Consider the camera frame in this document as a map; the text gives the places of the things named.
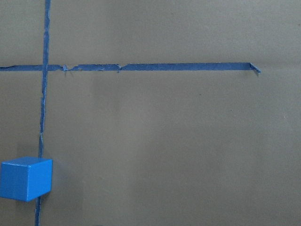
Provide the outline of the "blue wooden cube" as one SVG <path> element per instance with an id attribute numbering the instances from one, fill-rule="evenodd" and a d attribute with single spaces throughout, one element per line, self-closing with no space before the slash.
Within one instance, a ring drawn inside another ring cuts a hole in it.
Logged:
<path id="1" fill-rule="evenodd" d="M 53 160 L 21 157 L 0 166 L 0 196 L 29 202 L 51 191 Z"/>

